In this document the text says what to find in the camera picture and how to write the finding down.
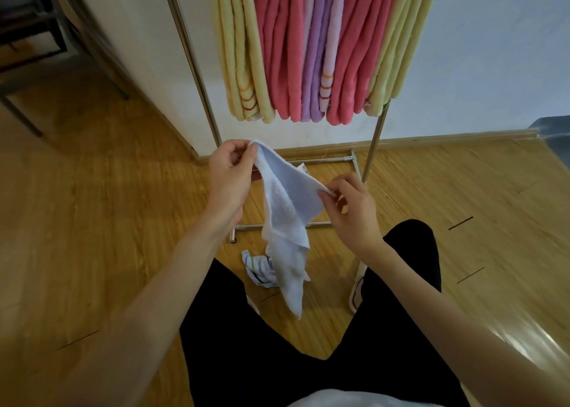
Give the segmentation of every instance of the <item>metal pole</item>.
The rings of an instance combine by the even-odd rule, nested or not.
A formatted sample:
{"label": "metal pole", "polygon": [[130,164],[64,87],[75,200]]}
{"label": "metal pole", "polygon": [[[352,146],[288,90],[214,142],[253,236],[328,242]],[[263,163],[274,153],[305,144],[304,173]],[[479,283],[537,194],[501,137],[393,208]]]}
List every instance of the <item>metal pole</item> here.
{"label": "metal pole", "polygon": [[374,154],[376,152],[376,146],[378,145],[378,140],[380,138],[380,133],[384,127],[384,122],[386,121],[386,115],[388,113],[388,108],[390,107],[390,101],[388,100],[382,108],[380,116],[378,116],[378,121],[376,122],[376,129],[374,130],[374,136],[372,136],[372,143],[370,144],[370,149],[368,150],[368,157],[366,158],[366,164],[364,165],[364,173],[362,173],[362,182],[366,183],[368,179],[368,173],[370,173],[370,167],[372,166],[372,160],[374,159]]}
{"label": "metal pole", "polygon": [[184,53],[188,60],[188,65],[190,65],[190,70],[192,71],[192,76],[194,76],[194,82],[196,82],[196,87],[198,88],[198,94],[200,94],[200,100],[202,100],[202,105],[204,107],[204,112],[210,124],[210,130],[212,131],[212,136],[216,146],[222,144],[222,138],[220,137],[218,124],[214,117],[212,111],[212,106],[210,104],[210,99],[208,98],[208,93],[206,92],[206,85],[202,78],[202,73],[200,72],[200,67],[198,66],[198,60],[196,59],[196,53],[194,52],[194,47],[192,46],[192,40],[186,28],[186,22],[184,22],[184,16],[182,15],[182,10],[180,9],[180,2],[178,0],[168,0],[168,6],[170,7],[170,12],[172,18],[175,21],[176,29],[178,30],[178,35],[180,36],[180,41],[182,42],[182,47],[184,47]]}

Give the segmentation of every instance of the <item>floor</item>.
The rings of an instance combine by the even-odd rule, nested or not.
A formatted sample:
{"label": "floor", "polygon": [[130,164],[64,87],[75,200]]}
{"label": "floor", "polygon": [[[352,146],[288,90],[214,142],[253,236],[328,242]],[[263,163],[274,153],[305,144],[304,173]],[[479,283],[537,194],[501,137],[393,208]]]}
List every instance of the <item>floor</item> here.
{"label": "floor", "polygon": [[[145,101],[122,101],[101,75],[75,72],[14,102],[47,138],[0,110],[0,405],[7,407],[45,402],[164,264],[208,196],[207,167]],[[320,181],[350,169],[309,166]],[[383,231],[407,218],[431,225],[447,297],[570,382],[570,175],[542,141],[381,151],[369,188]],[[261,195],[255,184],[245,222],[262,222]],[[239,256],[263,251],[258,231],[238,233],[217,258],[243,279],[275,330],[323,358],[351,320],[357,262],[333,230],[309,236],[312,281],[298,321],[278,289],[247,278]],[[143,405],[190,403],[176,339]]]}

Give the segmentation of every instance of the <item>chair leg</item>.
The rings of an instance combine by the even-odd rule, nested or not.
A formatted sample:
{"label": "chair leg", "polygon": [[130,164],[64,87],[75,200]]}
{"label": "chair leg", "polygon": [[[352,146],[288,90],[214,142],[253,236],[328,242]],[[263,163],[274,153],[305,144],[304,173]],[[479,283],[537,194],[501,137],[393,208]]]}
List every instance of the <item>chair leg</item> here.
{"label": "chair leg", "polygon": [[15,105],[13,105],[12,102],[4,95],[0,95],[0,103],[2,103],[4,107],[7,108],[10,113],[12,113],[12,115],[16,116],[16,119],[24,124],[24,126],[30,130],[33,135],[36,137],[43,136],[43,132],[41,132],[38,127],[31,123],[30,120],[24,116],[24,113],[22,113]]}

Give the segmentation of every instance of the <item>right hand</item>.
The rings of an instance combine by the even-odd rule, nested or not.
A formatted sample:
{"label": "right hand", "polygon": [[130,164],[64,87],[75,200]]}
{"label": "right hand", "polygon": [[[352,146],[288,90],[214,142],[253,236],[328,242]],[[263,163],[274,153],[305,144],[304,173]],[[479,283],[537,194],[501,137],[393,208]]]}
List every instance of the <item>right hand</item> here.
{"label": "right hand", "polygon": [[376,202],[366,185],[353,172],[334,178],[327,188],[336,197],[318,193],[338,238],[365,263],[377,257],[384,240],[376,219]]}

